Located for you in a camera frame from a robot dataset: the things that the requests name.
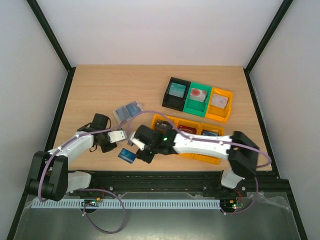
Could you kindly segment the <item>blue credit card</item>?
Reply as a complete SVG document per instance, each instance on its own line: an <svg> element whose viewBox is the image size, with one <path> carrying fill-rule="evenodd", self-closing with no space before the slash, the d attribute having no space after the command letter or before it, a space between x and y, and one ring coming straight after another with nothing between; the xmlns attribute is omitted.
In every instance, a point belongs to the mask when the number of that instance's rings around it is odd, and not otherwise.
<svg viewBox="0 0 320 240"><path fill-rule="evenodd" d="M136 159L136 154L123 148L118 154L118 157L129 164L133 164Z"/></svg>

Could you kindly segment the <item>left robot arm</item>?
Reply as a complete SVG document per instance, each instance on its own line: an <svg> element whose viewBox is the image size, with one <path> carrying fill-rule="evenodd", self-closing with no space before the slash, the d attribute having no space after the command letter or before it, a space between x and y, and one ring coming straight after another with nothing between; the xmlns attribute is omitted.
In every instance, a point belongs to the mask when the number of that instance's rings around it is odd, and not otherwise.
<svg viewBox="0 0 320 240"><path fill-rule="evenodd" d="M62 145L37 151L32 158L25 190L40 201L61 200L66 193L89 187L92 175L84 171L69 172L69 165L83 152L93 152L97 147L103 153L117 147L126 138L120 128L110 131L111 120L103 114L95 114L92 122L80 127L75 135Z"/></svg>

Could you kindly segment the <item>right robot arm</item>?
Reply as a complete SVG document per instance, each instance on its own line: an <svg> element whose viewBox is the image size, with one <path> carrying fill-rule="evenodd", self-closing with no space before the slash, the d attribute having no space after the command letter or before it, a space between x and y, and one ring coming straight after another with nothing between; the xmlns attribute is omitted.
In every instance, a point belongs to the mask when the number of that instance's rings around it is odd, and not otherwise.
<svg viewBox="0 0 320 240"><path fill-rule="evenodd" d="M229 162L230 167L222 171L218 191L229 196L238 183L256 176L260 148L243 132L233 135L206 136L190 134L177 128L163 133L141 125L130 135L129 140L138 147L136 157L151 163L156 154L198 154Z"/></svg>

